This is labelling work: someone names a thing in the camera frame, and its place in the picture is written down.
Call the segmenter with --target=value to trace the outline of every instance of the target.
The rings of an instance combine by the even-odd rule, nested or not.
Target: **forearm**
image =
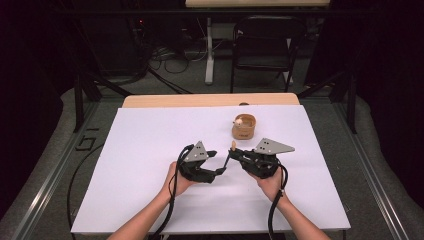
[[[297,239],[330,239],[321,229],[306,218],[287,197],[283,196],[280,199],[277,208],[290,224]]]
[[[169,199],[169,193],[159,192],[145,208],[120,227],[109,239],[143,239],[168,205]]]

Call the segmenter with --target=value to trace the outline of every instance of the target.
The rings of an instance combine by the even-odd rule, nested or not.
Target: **brown basket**
[[[250,114],[240,114],[234,119],[233,137],[238,140],[248,140],[255,134],[256,119]]]

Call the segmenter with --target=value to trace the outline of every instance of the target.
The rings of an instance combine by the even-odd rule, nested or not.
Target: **white table leg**
[[[205,76],[205,84],[212,85],[213,83],[213,49],[212,49],[212,22],[211,18],[207,20],[207,40],[208,41],[208,60],[206,63],[206,76]]]

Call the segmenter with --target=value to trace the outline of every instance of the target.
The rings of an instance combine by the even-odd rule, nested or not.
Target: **white tabletop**
[[[186,7],[325,7],[330,0],[186,0]]]
[[[303,106],[250,105],[119,109],[72,232],[117,230],[156,195],[169,164],[187,145],[201,140],[206,150],[218,152],[202,167],[222,167],[233,140],[232,121],[240,113],[254,115],[257,125],[254,138],[237,141],[237,147],[251,150],[263,137],[294,147],[277,155],[289,172],[291,201],[321,229],[350,228]],[[212,184],[196,184],[176,199],[164,234],[268,231],[271,202],[238,162],[230,160],[227,167]],[[274,230],[291,230],[278,211]]]

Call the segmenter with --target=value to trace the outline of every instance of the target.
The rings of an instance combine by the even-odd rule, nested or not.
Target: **chair backrest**
[[[258,38],[299,38],[306,33],[306,25],[295,17],[248,16],[234,27],[234,40],[238,36]]]

